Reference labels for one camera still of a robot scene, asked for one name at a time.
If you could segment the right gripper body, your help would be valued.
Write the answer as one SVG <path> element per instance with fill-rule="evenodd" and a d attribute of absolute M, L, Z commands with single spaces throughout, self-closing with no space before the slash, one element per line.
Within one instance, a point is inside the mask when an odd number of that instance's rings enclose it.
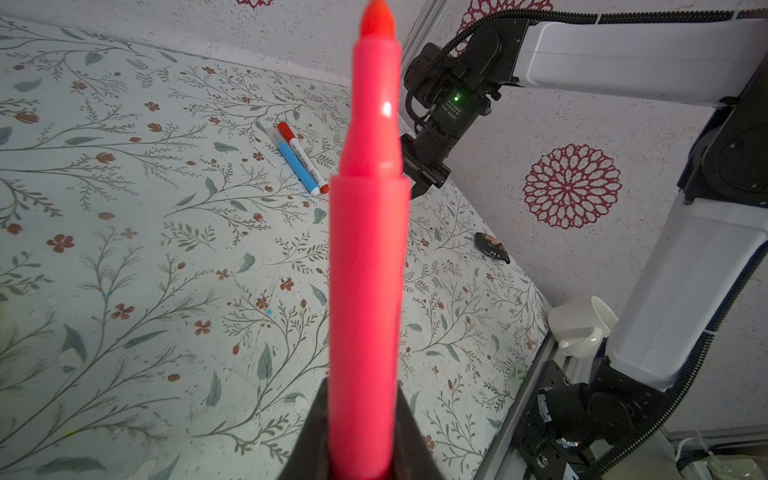
<path fill-rule="evenodd" d="M 429 43 L 405 73 L 407 93 L 427 109 L 424 125 L 415 136 L 401 136 L 405 173 L 413 181 L 411 196 L 418 198 L 448 179 L 444 161 L 461 137 L 480 116 L 491 113 L 499 86 L 486 80 L 501 49 L 498 41 L 479 41 L 462 55 L 443 57 L 428 67 L 440 52 Z"/>

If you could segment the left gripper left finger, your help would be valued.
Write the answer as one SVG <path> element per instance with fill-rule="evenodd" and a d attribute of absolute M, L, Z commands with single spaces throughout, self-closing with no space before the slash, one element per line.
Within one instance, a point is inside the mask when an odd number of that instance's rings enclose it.
<path fill-rule="evenodd" d="M 324 379 L 278 479 L 328 480 L 329 478 L 328 379 Z"/>

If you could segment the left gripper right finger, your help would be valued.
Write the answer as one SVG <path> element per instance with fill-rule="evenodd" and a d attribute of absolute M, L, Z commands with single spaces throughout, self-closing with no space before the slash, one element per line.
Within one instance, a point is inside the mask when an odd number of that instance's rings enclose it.
<path fill-rule="evenodd" d="M 397 390 L 393 473 L 396 480 L 443 480 L 401 389 Z"/>

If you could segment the pink highlighter pen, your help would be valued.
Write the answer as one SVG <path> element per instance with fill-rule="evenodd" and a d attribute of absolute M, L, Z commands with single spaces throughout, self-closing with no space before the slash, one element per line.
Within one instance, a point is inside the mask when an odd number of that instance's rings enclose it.
<path fill-rule="evenodd" d="M 386 2 L 365 8 L 352 66 L 351 120 L 330 186 L 329 454 L 335 479 L 386 479 L 410 198 L 400 46 Z"/>

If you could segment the white red-tip marker pen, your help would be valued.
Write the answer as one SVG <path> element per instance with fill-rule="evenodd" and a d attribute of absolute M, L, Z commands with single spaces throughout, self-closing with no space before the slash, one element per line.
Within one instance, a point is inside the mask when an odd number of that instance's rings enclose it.
<path fill-rule="evenodd" d="M 303 146 L 299 142 L 299 139 L 296 136 L 296 134 L 295 134 L 295 139 L 288 144 L 294 151 L 299 162 L 302 164 L 302 166 L 305 168 L 305 170 L 308 172 L 310 177 L 318 186 L 319 192 L 321 194 L 328 194 L 330 190 L 330 185 L 328 181 L 320 174 L 318 168 L 315 166 L 313 161 L 309 158 L 308 154 L 306 153 Z"/>

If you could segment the blue highlighter pen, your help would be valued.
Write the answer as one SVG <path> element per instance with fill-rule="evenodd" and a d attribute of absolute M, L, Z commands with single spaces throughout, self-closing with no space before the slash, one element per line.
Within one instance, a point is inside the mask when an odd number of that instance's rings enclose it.
<path fill-rule="evenodd" d="M 299 161 L 298 157 L 294 153 L 293 149 L 289 146 L 286 140 L 282 137 L 276 127 L 268 129 L 270 138 L 274 142 L 278 151 L 295 173 L 299 181 L 305 187 L 305 189 L 312 195 L 317 196 L 320 193 L 320 188 L 306 168 Z"/>

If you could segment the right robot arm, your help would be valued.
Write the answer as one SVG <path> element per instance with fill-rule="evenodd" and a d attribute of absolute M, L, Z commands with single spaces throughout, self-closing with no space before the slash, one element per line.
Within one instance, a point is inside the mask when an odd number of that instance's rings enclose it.
<path fill-rule="evenodd" d="M 539 479 L 628 465 L 767 270 L 767 12 L 478 17 L 412 45 L 416 196 L 457 186 L 549 303 L 508 439 Z"/>

